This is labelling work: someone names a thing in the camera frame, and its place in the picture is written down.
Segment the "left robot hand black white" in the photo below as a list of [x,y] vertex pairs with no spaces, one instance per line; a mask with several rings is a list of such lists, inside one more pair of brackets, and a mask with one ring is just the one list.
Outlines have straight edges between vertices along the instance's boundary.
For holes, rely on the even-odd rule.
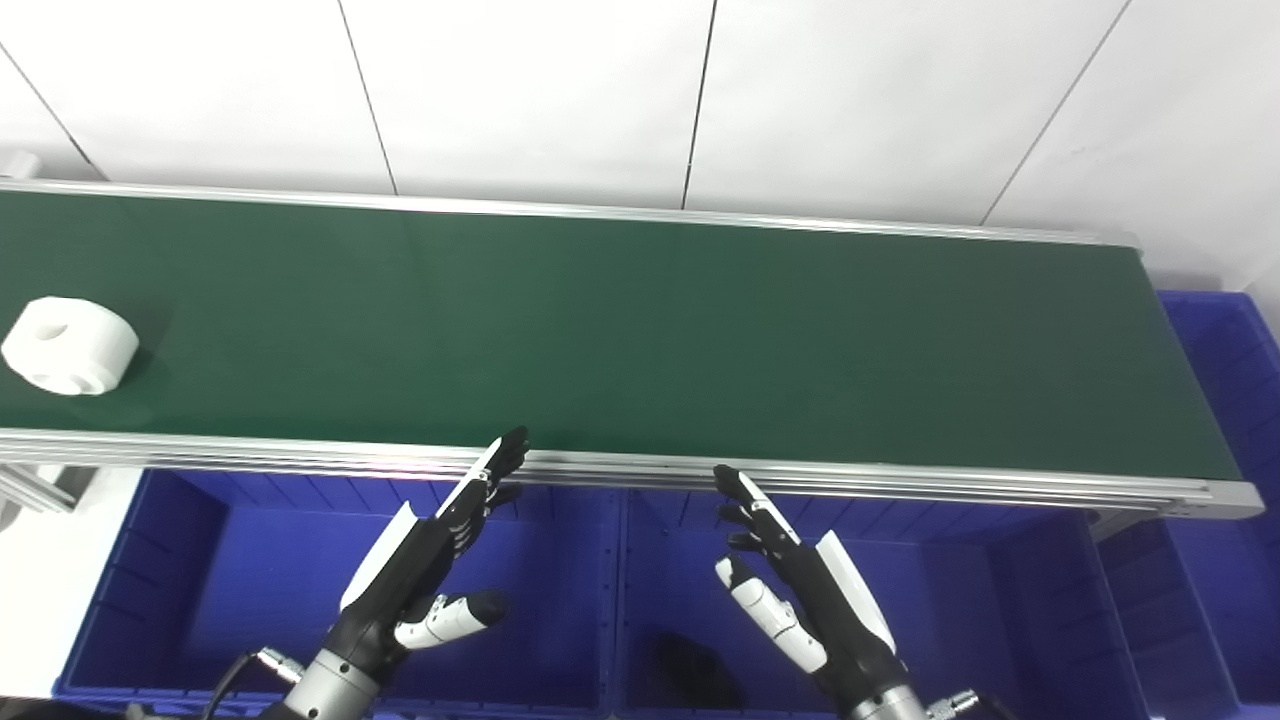
[[529,430],[516,427],[493,441],[430,518],[403,506],[370,551],[376,566],[356,573],[323,650],[342,671],[387,684],[404,657],[502,621],[503,591],[443,594],[443,580],[480,537],[493,509],[521,489],[502,487],[529,451]]

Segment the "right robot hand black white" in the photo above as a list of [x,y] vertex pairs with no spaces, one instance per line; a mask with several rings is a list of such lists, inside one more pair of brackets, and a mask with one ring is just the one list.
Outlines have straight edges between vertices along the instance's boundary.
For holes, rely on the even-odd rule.
[[884,615],[840,538],[805,542],[744,471],[721,464],[718,509],[741,529],[716,575],[733,602],[844,717],[886,716],[915,700]]

